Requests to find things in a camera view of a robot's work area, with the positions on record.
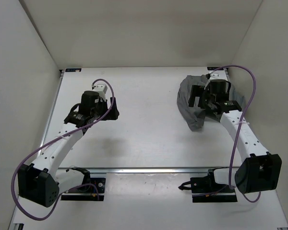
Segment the grey pleated skirt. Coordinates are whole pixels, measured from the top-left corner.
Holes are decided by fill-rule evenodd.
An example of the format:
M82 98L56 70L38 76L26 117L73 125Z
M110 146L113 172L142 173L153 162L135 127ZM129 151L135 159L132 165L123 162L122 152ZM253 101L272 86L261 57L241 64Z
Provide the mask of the grey pleated skirt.
M223 113L241 112L246 102L228 80L217 75L188 75L180 83L177 106L189 129L197 131L207 117L219 122Z

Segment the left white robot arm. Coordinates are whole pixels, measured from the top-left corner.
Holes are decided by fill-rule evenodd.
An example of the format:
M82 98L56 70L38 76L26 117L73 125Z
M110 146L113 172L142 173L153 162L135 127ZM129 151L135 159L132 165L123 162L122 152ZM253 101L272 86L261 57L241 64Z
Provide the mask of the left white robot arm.
M85 191L90 187L88 170L72 167L64 173L57 170L73 146L97 120L117 120L119 111L116 98L108 105L103 91L85 91L80 103L69 111L58 140L41 152L31 164L22 164L17 171L19 196L44 207L50 207L59 194L77 187Z

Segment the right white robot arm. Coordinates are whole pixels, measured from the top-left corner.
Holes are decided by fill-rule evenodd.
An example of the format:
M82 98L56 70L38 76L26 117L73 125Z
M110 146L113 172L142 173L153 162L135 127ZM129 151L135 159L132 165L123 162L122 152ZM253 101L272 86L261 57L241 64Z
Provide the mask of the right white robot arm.
M211 192L218 191L223 184L248 194L275 190L282 160L265 148L249 124L245 121L242 108L237 101L230 100L231 83L226 80L211 80L207 86L193 85L189 106L198 105L205 115L216 118L227 130L238 150L242 164L235 171L229 168L216 169L205 181Z

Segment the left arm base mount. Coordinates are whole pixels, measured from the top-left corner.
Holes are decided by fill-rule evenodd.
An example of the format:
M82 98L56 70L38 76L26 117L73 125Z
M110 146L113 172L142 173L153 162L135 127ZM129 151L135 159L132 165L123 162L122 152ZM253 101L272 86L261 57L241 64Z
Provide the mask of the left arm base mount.
M106 176L94 175L87 169L68 168L56 175L62 201L103 201Z

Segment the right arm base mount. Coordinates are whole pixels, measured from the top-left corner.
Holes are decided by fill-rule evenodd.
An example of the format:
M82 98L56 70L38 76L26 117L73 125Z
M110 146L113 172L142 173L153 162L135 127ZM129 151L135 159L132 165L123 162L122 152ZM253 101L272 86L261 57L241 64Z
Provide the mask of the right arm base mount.
M234 189L226 184L217 184L214 178L215 170L209 169L204 177L191 177L183 182L178 188L182 191L191 191L193 203L235 203L237 196Z

